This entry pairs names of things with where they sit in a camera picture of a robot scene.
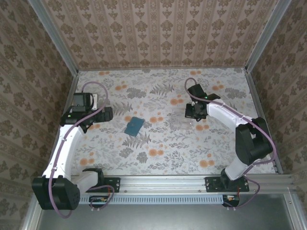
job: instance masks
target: cable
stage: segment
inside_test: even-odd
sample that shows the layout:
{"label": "cable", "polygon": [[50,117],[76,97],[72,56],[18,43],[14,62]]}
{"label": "cable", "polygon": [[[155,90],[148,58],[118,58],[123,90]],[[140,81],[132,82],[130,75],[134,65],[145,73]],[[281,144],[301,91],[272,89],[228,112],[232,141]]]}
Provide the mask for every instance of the cable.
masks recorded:
{"label": "cable", "polygon": [[62,139],[62,141],[61,141],[61,143],[60,143],[59,149],[58,149],[58,151],[57,151],[57,154],[56,154],[56,157],[55,157],[53,166],[52,166],[52,170],[51,170],[51,175],[50,175],[50,178],[49,178],[49,182],[48,182],[48,193],[49,193],[49,199],[50,199],[50,202],[51,202],[51,204],[52,204],[52,207],[54,208],[55,212],[56,212],[60,217],[62,217],[62,218],[64,218],[64,219],[70,217],[71,214],[72,214],[72,211],[70,211],[68,215],[63,215],[63,214],[59,211],[58,207],[56,206],[56,203],[54,202],[53,195],[52,195],[52,179],[53,179],[54,173],[55,173],[56,168],[57,168],[57,163],[58,163],[58,160],[59,160],[59,155],[60,155],[60,153],[61,153],[61,150],[62,150],[62,148],[63,148],[63,145],[64,145],[64,143],[65,143],[65,140],[67,139],[69,133],[73,130],[73,128],[77,127],[77,125],[79,125],[81,122],[85,121],[86,119],[88,119],[88,118],[90,118],[90,117],[92,117],[92,116],[95,116],[97,113],[99,113],[100,111],[102,111],[102,109],[105,107],[105,105],[106,105],[106,103],[107,103],[107,100],[108,100],[108,93],[107,93],[106,87],[105,87],[103,84],[101,84],[101,83],[99,83],[99,82],[96,82],[96,81],[89,81],[89,82],[85,83],[85,84],[83,85],[83,87],[82,87],[82,92],[83,92],[85,86],[88,85],[88,84],[97,84],[97,85],[100,85],[100,86],[105,90],[105,92],[106,92],[106,100],[105,100],[105,102],[104,102],[104,104],[102,105],[101,108],[99,108],[98,110],[96,110],[94,113],[92,113],[92,114],[90,114],[90,115],[88,115],[88,116],[82,118],[81,120],[77,121],[77,122],[76,122],[74,125],[72,125],[72,126],[70,127],[70,129],[66,132],[66,134],[64,135],[64,138]]}
{"label": "cable", "polygon": [[187,89],[187,82],[188,80],[193,80],[195,84],[197,84],[196,80],[194,78],[188,78],[186,79],[185,83],[184,83],[184,89],[186,90],[186,92],[188,93],[188,95],[196,100],[199,100],[199,101],[203,101],[203,102],[208,102],[208,103],[213,103],[213,104],[217,104],[217,105],[220,105],[221,107],[224,107],[225,109],[229,110],[231,113],[233,113],[234,115],[240,117],[241,119],[243,119],[244,121],[247,121],[248,123],[250,123],[253,127],[255,127],[260,133],[262,133],[265,138],[270,142],[272,148],[273,148],[273,156],[271,157],[271,159],[267,160],[267,161],[259,161],[259,162],[254,162],[252,163],[244,172],[243,172],[243,176],[245,177],[245,179],[247,179],[248,181],[256,184],[258,186],[256,192],[253,194],[253,196],[247,201],[245,202],[244,204],[242,205],[239,205],[237,207],[232,207],[233,209],[235,208],[239,208],[239,207],[243,207],[245,206],[246,204],[248,204],[257,194],[258,192],[260,191],[260,184],[256,181],[253,181],[251,179],[249,179],[246,174],[255,166],[255,165],[260,165],[260,164],[267,164],[267,163],[270,163],[270,162],[273,162],[276,157],[277,157],[277,149],[276,149],[276,146],[273,142],[273,140],[271,139],[271,137],[265,132],[263,131],[258,125],[256,125],[255,123],[253,123],[252,121],[248,120],[247,118],[245,118],[244,115],[241,115],[238,111],[234,110],[233,108],[231,108],[230,106],[224,104],[224,103],[220,103],[220,102],[216,102],[216,101],[211,101],[211,100],[206,100],[206,99],[202,99],[202,98],[199,98],[199,97],[195,97],[193,94],[191,94],[188,89]]}
{"label": "cable", "polygon": [[[114,187],[110,186],[110,185],[102,185],[102,186],[99,186],[99,187],[95,187],[95,188],[90,188],[89,190],[96,190],[96,189],[100,189],[100,188],[111,188],[112,189],[112,195],[111,197],[106,201],[106,203],[99,208],[99,210],[101,209],[104,209],[110,202],[111,200],[113,199],[113,196],[114,196],[114,193],[115,193],[115,190],[114,190]],[[93,198],[91,200],[91,203],[90,203],[90,207],[92,208],[92,210],[94,210],[95,208],[93,207],[93,201],[96,200],[96,198]]]}

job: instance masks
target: wall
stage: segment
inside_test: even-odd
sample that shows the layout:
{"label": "wall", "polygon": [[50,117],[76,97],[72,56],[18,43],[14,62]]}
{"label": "wall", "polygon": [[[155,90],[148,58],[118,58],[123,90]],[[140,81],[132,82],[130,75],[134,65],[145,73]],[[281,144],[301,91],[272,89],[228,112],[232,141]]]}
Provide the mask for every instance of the wall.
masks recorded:
{"label": "wall", "polygon": [[0,1],[0,229],[18,229],[72,76],[27,0]]}
{"label": "wall", "polygon": [[43,0],[79,69],[244,66],[277,0]]}
{"label": "wall", "polygon": [[307,207],[307,1],[292,0],[252,71],[285,173]]}

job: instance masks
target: floral patterned surface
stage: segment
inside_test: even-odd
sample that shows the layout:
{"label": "floral patterned surface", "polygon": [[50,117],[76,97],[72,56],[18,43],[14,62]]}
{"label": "floral patterned surface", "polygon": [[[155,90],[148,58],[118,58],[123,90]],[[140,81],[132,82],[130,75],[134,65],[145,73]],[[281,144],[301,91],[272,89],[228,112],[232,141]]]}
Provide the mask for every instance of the floral patterned surface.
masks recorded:
{"label": "floral patterned surface", "polygon": [[[257,117],[243,69],[156,69],[80,72],[77,91],[88,81],[103,83],[110,122],[91,126],[76,151],[72,174],[102,168],[107,175],[218,174],[235,156],[235,134],[213,117],[184,118],[191,102],[184,81],[193,76],[208,94],[216,93],[238,111]],[[85,92],[104,93],[98,85]],[[145,119],[136,138],[124,133],[131,117]],[[253,173],[274,173],[272,164]]]}

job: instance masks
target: floral tablecloth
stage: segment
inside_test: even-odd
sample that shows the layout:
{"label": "floral tablecloth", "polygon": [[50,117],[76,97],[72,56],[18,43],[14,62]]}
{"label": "floral tablecloth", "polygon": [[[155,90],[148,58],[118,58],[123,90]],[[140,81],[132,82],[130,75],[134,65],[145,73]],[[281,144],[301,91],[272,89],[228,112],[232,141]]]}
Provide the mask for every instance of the floral tablecloth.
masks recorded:
{"label": "floral tablecloth", "polygon": [[[207,94],[257,117],[242,68],[80,72],[77,92],[88,81],[103,83],[114,118],[89,128],[75,153],[72,175],[90,167],[102,168],[106,175],[219,174],[236,155],[235,134],[212,117],[200,122],[184,118],[191,102],[184,90],[188,77]],[[104,102],[98,85],[87,85],[84,91],[98,94],[98,106]],[[145,119],[135,138],[124,133],[133,116]],[[274,173],[273,165],[251,173]]]}

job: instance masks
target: robotic arm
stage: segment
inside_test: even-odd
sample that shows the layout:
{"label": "robotic arm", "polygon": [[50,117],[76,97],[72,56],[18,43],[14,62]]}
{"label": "robotic arm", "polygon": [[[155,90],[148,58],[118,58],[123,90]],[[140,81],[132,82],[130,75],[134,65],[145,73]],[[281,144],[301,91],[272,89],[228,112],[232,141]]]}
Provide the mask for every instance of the robotic arm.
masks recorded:
{"label": "robotic arm", "polygon": [[[73,106],[61,118],[60,134],[54,153],[58,152],[65,134],[73,124],[96,111],[94,109],[97,104],[96,100],[97,97],[91,93],[74,94]],[[104,177],[101,169],[86,169],[80,176],[71,179],[71,163],[78,143],[87,129],[93,123],[107,122],[112,119],[112,108],[105,107],[104,112],[100,111],[70,131],[60,150],[59,159],[56,159],[56,154],[53,154],[43,175],[35,178],[32,182],[32,189],[42,209],[53,209],[48,194],[48,181],[51,178],[55,161],[58,163],[52,179],[52,194],[59,210],[74,210],[79,204],[81,194],[93,186],[103,185]]]}
{"label": "robotic arm", "polygon": [[[218,95],[207,95],[199,84],[188,88],[188,92],[195,97],[209,101],[204,102],[191,97],[193,102],[186,105],[185,117],[200,121],[209,115],[218,119],[236,134],[236,157],[229,166],[222,170],[221,177],[218,182],[215,182],[214,186],[224,191],[237,191],[237,183],[243,181],[244,184],[244,178],[242,177],[244,172],[252,163],[263,159],[271,153],[272,146],[262,133],[242,119],[243,114],[237,111],[232,113],[226,109],[224,107],[225,103]],[[269,134],[267,124],[263,118],[244,117]]]}

